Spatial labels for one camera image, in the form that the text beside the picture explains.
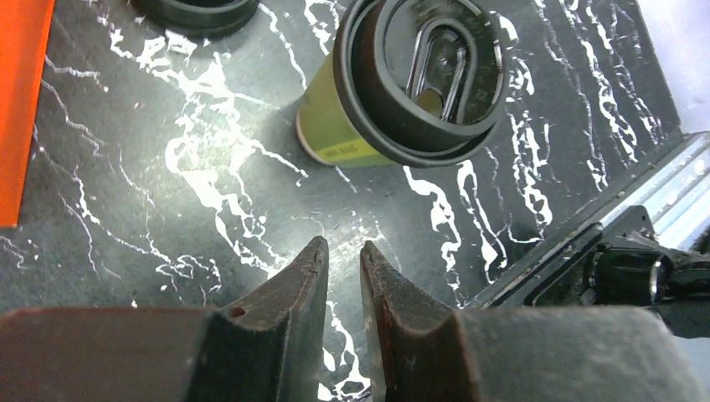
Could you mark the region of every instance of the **orange object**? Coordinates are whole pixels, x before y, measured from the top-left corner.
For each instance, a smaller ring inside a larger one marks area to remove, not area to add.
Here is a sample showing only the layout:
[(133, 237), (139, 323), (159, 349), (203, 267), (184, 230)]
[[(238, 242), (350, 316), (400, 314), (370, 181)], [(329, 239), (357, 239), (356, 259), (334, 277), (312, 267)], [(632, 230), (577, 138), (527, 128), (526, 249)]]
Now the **orange object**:
[(0, 227), (17, 226), (54, 0), (0, 0)]

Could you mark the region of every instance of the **black lid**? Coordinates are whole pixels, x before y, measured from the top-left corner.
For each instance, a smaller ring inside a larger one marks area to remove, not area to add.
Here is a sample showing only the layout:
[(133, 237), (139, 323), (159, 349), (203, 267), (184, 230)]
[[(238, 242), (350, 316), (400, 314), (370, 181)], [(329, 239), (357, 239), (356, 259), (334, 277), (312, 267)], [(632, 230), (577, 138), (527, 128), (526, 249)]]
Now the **black lid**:
[(354, 27), (351, 68), (374, 125), (416, 152), (450, 153), (488, 135), (508, 85), (500, 29), (490, 13), (469, 0), (369, 6)]
[(256, 13), (259, 0), (133, 0), (160, 25), (191, 37), (232, 34)]

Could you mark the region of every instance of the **black marble surface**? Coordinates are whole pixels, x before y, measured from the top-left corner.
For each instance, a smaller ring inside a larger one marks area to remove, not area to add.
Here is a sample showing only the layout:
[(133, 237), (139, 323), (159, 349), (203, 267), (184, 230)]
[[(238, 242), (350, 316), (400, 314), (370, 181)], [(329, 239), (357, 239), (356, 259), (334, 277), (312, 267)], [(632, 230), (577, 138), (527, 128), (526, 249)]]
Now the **black marble surface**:
[(681, 135), (634, 2), (480, 3), (512, 54), (489, 147), (448, 168), (340, 171), (301, 150), (294, 120), (347, 0), (264, 0), (213, 42), (166, 36), (124, 0), (58, 0), (20, 225), (0, 230), (0, 312), (221, 306), (325, 235), (320, 398), (359, 394), (365, 240), (464, 307)]

